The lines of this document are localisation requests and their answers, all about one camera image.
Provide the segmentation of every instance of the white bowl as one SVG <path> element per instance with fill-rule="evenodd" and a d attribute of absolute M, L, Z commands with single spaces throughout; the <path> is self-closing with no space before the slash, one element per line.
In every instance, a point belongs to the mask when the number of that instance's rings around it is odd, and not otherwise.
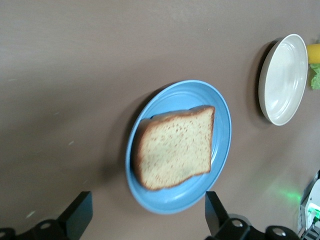
<path fill-rule="evenodd" d="M 282 126 L 295 115 L 307 74 L 307 48 L 299 35 L 290 34 L 273 46 L 263 63 L 258 87 L 260 107 L 271 123 Z"/>

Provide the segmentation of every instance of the blue plate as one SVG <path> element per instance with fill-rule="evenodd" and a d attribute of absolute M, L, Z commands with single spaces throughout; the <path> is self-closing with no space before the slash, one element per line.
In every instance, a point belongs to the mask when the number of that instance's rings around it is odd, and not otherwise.
<path fill-rule="evenodd" d="M 176 110 L 188 110 L 201 105 L 215 106 L 211 171 L 194 176 L 182 184 L 150 191 L 137 181 L 131 168 L 131 149 L 142 119 Z M 132 128 L 125 159 L 125 171 L 134 198 L 147 210 L 157 214 L 173 214 L 198 202 L 218 179 L 230 149 L 231 117 L 226 101 L 210 84 L 199 80 L 180 81 L 158 93 L 142 110 Z"/>

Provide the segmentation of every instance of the yellow object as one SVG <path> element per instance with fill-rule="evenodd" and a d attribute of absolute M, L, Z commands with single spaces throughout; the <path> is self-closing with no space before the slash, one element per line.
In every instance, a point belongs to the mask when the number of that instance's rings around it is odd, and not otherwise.
<path fill-rule="evenodd" d="M 320 64 L 320 43 L 306 46 L 309 64 Z"/>

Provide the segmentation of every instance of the white bread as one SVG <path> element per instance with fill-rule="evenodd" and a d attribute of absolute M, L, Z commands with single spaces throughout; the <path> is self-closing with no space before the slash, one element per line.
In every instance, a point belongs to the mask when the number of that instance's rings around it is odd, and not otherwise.
<path fill-rule="evenodd" d="M 131 155 L 141 185 L 160 190 L 209 173 L 214 117 L 215 107 L 205 105 L 143 119 Z"/>

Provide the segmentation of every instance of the plate rim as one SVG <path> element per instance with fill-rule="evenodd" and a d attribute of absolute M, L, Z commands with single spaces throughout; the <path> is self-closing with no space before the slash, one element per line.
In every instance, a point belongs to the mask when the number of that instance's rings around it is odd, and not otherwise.
<path fill-rule="evenodd" d="M 182 84 L 190 84 L 190 83 L 196 83 L 196 84 L 201 84 L 201 85 L 206 85 L 207 87 L 211 88 L 214 90 L 215 93 L 217 93 L 217 95 L 219 96 L 219 99 L 222 100 L 222 103 L 225 107 L 226 113 L 227 113 L 227 124 L 228 124 L 228 129 L 229 129 L 229 134 L 228 134 L 228 142 L 227 142 L 227 148 L 225 151 L 225 157 L 224 160 L 222 162 L 222 165 L 217 173 L 216 178 L 212 181 L 212 183 L 210 184 L 208 190 L 210 188 L 212 188 L 212 186 L 214 185 L 214 183 L 217 181 L 217 179 L 219 178 L 229 155 L 230 152 L 230 147 L 231 147 L 231 140 L 232 140 L 232 120 L 231 120 L 231 114 L 230 114 L 230 110 L 228 107 L 228 104 L 225 100 L 225 98 L 222 96 L 222 94 L 211 84 L 209 84 L 208 82 L 202 81 L 202 80 L 197 80 L 197 79 L 188 79 L 188 80 L 182 80 L 182 81 L 178 81 L 178 82 L 174 82 L 170 85 L 164 85 L 163 87 L 158 88 L 158 90 L 160 90 L 158 93 L 156 93 L 156 95 L 152 96 L 151 99 L 147 102 L 147 104 L 143 107 L 143 109 L 141 110 L 141 112 L 139 113 L 138 117 L 136 118 L 134 124 L 132 125 L 132 129 L 131 132 L 129 134 L 129 138 L 127 141 L 127 146 L 126 146 L 126 153 L 125 153 L 125 175 L 126 175 L 126 179 L 127 179 L 127 184 L 129 186 L 129 189 L 131 191 L 131 194 L 133 195 L 134 199 L 145 209 L 147 209 L 148 211 L 155 213 L 155 214 L 161 214 L 161 215 L 168 215 L 168 214 L 175 214 L 175 213 L 179 213 L 182 212 L 186 209 L 188 209 L 189 207 L 193 206 L 194 204 L 196 204 L 204 195 L 206 192 L 204 192 L 203 194 L 201 194 L 199 197 L 196 198 L 196 200 L 185 204 L 183 207 L 179 207 L 179 208 L 175 208 L 175 209 L 168 209 L 168 210 L 163 210 L 163 209 L 156 209 L 155 207 L 150 206 L 149 204 L 147 204 L 146 202 L 143 202 L 141 199 L 141 197 L 139 198 L 133 191 L 133 183 L 132 180 L 130 179 L 130 177 L 132 177 L 131 174 L 131 150 L 132 150 L 132 142 L 134 139 L 134 136 L 137 132 L 137 128 L 139 125 L 139 122 L 142 120 L 143 115 L 145 114 L 145 112 L 150 108 L 150 106 L 152 106 L 165 92 L 167 92 L 168 90 L 182 85 Z"/>
<path fill-rule="evenodd" d="M 267 105 L 266 105 L 266 84 L 267 84 L 267 76 L 268 76 L 268 71 L 269 71 L 269 68 L 270 68 L 270 64 L 271 64 L 271 61 L 273 60 L 274 58 L 274 55 L 276 54 L 277 50 L 279 49 L 279 47 L 281 46 L 281 44 L 287 40 L 288 38 L 291 38 L 291 37 L 298 37 L 302 43 L 302 45 L 304 46 L 304 57 L 305 57 L 305 75 L 302 76 L 303 77 L 303 83 L 304 83 L 304 88 L 302 90 L 302 94 L 300 96 L 300 99 L 298 101 L 298 104 L 294 110 L 294 112 L 292 113 L 292 115 L 284 122 L 281 122 L 281 123 L 276 123 L 269 115 L 268 111 L 267 111 Z M 258 98 L 259 98 L 259 104 L 260 104 L 260 108 L 263 112 L 263 115 L 274 125 L 276 126 L 283 126 L 285 124 L 287 124 L 293 117 L 294 115 L 296 114 L 299 106 L 300 106 L 300 103 L 302 101 L 302 98 L 303 98 L 303 95 L 304 95 L 304 91 L 305 91 L 305 88 L 306 88 L 306 82 L 307 82 L 307 78 L 308 78 L 308 52 L 307 52 L 307 47 L 306 47 L 306 44 L 303 40 L 303 38 L 296 34 L 296 33 L 292 33 L 292 34 L 289 34 L 287 36 L 285 36 L 284 38 L 282 38 L 281 40 L 279 40 L 272 48 L 271 50 L 268 52 L 265 60 L 263 61 L 263 65 L 262 65 L 262 68 L 261 68 L 261 72 L 260 72 L 260 76 L 259 76 L 259 84 L 258 84 Z"/>

